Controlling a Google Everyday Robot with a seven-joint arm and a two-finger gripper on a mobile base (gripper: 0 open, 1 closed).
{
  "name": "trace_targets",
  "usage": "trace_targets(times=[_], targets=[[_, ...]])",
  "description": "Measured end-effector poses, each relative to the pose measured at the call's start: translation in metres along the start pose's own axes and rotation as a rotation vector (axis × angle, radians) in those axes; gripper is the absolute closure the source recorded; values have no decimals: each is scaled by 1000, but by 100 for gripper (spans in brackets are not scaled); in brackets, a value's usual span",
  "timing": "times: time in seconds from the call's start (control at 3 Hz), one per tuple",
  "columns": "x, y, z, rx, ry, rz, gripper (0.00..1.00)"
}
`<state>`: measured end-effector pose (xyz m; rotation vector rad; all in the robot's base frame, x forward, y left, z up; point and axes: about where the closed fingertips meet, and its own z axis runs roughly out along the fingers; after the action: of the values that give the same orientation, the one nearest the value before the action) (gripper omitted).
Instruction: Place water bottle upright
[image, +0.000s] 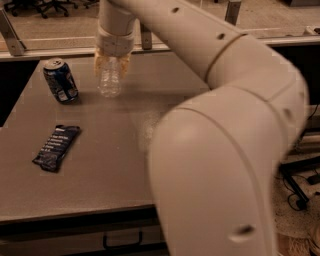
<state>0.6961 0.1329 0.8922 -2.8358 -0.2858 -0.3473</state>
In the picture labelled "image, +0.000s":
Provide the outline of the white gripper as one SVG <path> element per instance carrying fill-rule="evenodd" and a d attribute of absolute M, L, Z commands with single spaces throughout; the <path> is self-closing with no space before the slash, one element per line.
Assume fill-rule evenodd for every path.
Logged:
<path fill-rule="evenodd" d="M 127 74 L 130 57 L 129 54 L 134 47 L 134 35 L 113 35 L 105 31 L 101 26 L 97 29 L 96 46 L 94 54 L 94 73 L 100 76 L 104 70 L 105 55 L 120 57 L 120 77 Z"/>

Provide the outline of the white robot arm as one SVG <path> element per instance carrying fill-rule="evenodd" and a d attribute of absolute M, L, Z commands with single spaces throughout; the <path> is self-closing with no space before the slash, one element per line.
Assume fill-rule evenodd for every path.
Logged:
<path fill-rule="evenodd" d="M 299 70 L 186 0 L 101 0 L 97 46 L 121 57 L 141 22 L 207 84 L 168 112 L 148 176 L 171 256 L 277 256 L 275 171 L 305 127 Z"/>

